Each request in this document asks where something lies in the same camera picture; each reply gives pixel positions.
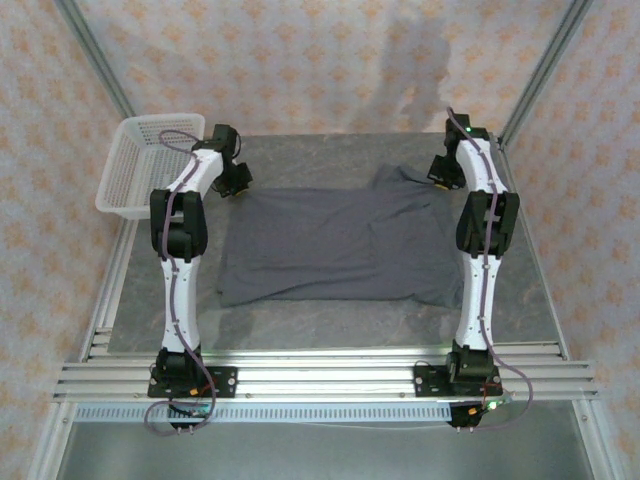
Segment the grey t-shirt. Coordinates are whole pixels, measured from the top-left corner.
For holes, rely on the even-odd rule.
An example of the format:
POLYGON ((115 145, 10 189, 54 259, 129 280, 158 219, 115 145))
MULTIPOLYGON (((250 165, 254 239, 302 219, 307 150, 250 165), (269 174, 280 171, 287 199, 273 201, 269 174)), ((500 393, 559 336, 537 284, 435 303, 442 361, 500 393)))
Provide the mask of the grey t-shirt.
POLYGON ((233 205, 217 280, 226 307, 259 300, 412 299, 458 308, 463 274, 447 192, 404 165, 363 188, 269 188, 233 205))

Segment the white perforated plastic basket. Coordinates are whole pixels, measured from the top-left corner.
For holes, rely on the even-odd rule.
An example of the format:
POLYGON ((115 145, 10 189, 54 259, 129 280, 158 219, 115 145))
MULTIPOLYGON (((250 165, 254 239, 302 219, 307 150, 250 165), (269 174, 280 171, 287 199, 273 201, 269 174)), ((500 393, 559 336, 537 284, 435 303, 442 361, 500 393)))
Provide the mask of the white perforated plastic basket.
POLYGON ((183 151, 204 136, 198 113, 153 114, 123 120, 114 135, 95 206, 127 220, 150 217, 149 199, 167 188, 189 162, 183 151))

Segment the left small circuit board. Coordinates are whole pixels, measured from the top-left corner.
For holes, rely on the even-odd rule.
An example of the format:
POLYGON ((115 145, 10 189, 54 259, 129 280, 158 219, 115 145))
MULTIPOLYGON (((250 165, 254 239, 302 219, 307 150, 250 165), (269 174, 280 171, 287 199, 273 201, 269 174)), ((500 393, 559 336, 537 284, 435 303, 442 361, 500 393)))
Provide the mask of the left small circuit board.
POLYGON ((169 410, 173 412, 175 417, 180 418, 204 419, 213 418, 216 414, 216 409, 212 404, 170 405, 169 410))

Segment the small circuit board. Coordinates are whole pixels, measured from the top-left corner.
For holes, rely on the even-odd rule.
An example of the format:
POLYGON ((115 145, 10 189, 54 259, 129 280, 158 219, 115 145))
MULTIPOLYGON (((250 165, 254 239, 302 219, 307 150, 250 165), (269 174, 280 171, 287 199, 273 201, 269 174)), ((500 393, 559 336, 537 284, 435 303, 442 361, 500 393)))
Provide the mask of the small circuit board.
POLYGON ((486 403, 474 404, 467 409, 470 416, 482 417, 485 414, 496 410, 511 402, 511 399, 490 400, 486 403))
POLYGON ((180 418, 204 419, 213 418, 216 414, 216 409, 212 404, 170 405, 169 410, 173 412, 175 417, 180 418))

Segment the right small circuit board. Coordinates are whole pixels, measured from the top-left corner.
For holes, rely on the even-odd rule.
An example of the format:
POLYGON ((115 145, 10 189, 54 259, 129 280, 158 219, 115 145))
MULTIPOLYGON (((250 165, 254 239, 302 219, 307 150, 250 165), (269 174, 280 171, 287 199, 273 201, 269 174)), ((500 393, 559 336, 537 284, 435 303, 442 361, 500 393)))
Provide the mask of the right small circuit board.
POLYGON ((511 402, 511 399, 490 400, 486 403, 474 404, 467 409, 470 416, 482 417, 485 414, 496 410, 511 402))

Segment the right aluminium frame post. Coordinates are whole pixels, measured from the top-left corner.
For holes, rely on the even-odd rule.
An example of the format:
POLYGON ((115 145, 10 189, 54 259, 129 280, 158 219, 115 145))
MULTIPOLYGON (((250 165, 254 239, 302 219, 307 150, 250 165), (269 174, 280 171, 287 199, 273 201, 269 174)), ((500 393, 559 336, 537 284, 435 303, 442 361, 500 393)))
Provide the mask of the right aluminium frame post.
POLYGON ((522 94, 497 137, 498 145, 506 150, 515 140, 517 133, 532 110, 538 96, 562 58, 572 38, 582 24, 594 0, 571 0, 554 34, 537 62, 522 94))

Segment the aluminium frame post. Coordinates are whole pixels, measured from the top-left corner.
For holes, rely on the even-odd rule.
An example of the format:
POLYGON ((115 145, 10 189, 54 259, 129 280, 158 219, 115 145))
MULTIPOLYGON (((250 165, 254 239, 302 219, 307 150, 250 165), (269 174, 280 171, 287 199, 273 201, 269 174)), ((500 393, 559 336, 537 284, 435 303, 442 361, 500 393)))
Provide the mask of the aluminium frame post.
POLYGON ((506 150, 515 140, 517 133, 532 110, 538 96, 562 58, 572 38, 582 24, 594 0, 571 0, 554 34, 537 62, 522 94, 497 137, 498 145, 506 150))
POLYGON ((76 0, 54 0, 64 21, 122 118, 136 115, 76 0))

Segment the left aluminium frame post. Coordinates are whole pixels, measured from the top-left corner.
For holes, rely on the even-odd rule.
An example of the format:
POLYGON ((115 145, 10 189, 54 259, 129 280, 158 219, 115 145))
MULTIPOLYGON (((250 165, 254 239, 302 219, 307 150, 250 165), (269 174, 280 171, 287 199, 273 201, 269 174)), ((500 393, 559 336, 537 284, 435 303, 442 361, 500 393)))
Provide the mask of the left aluminium frame post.
POLYGON ((122 118, 136 115, 76 0, 54 0, 64 21, 122 118))

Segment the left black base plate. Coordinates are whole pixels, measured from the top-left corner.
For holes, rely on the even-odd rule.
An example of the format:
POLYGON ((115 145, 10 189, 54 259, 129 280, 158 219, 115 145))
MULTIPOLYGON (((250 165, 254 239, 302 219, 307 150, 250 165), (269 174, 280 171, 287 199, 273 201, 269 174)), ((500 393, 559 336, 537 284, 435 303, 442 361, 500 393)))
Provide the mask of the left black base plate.
POLYGON ((207 371, 213 384, 207 380, 203 371, 196 367, 193 371, 168 373, 158 367, 151 370, 147 396, 149 398, 234 398, 238 385, 236 367, 208 366, 207 371))

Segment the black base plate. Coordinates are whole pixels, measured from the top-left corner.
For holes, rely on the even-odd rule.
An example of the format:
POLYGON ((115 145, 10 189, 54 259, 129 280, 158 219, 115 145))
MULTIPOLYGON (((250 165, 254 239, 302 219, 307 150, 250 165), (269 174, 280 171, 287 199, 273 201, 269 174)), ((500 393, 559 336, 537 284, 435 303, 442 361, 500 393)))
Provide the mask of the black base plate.
POLYGON ((417 364, 413 367, 417 397, 497 397, 503 394, 499 369, 487 376, 452 377, 445 365, 417 364))
POLYGON ((208 366, 207 371, 213 384, 207 380, 203 371, 196 367, 193 371, 168 373, 158 367, 151 370, 147 396, 149 398, 234 398, 238 385, 236 367, 208 366))

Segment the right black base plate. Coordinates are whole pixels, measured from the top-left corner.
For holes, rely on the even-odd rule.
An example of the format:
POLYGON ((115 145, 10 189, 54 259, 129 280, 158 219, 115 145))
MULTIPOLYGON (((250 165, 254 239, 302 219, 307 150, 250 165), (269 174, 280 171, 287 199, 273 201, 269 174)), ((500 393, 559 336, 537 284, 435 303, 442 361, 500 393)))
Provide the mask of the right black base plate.
POLYGON ((499 369, 487 376, 452 377, 445 365, 417 364, 413 367, 417 397, 497 397, 503 394, 499 369))

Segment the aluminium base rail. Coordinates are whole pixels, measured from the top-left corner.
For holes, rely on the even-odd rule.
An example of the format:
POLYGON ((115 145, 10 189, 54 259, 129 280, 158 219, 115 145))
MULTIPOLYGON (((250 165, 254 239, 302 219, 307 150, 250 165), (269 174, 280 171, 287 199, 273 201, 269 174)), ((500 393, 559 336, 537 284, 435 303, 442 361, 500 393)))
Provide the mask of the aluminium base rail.
MULTIPOLYGON (((598 396, 602 389, 587 361, 564 357, 556 343, 497 346, 514 366, 501 372, 504 388, 518 400, 528 384, 537 400, 575 400, 598 396)), ((378 348, 327 350, 226 351, 208 354, 212 366, 235 367, 239 402, 412 401, 413 369, 442 365, 446 350, 378 348)), ((87 361, 62 367, 53 396, 58 401, 143 401, 152 359, 148 355, 111 355, 96 349, 87 361)))

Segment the right lower frame rail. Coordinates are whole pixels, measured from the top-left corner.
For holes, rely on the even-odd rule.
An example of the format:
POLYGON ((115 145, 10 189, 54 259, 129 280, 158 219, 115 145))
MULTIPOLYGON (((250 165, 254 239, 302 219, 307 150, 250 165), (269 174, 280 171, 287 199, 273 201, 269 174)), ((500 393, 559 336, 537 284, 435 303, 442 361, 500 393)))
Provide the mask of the right lower frame rail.
POLYGON ((603 402, 581 399, 573 400, 572 405, 594 480, 627 480, 603 402))

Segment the frame rail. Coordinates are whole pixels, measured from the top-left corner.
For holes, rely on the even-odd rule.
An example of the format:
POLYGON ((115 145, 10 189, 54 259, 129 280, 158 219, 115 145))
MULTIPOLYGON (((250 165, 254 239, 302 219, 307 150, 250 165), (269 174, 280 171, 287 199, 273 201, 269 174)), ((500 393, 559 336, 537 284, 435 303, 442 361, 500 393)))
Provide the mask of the frame rail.
POLYGON ((27 480, 56 480, 76 410, 76 403, 50 404, 27 480))
POLYGON ((573 400, 572 405, 594 480, 627 480, 603 402, 581 399, 573 400))

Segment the left lower frame rail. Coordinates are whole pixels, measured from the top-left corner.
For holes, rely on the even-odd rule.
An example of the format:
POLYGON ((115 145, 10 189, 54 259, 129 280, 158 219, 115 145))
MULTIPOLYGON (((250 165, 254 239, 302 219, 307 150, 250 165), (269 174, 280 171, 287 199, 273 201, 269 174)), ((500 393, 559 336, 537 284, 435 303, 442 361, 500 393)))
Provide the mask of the left lower frame rail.
POLYGON ((76 403, 50 404, 27 480, 56 480, 76 410, 76 403))

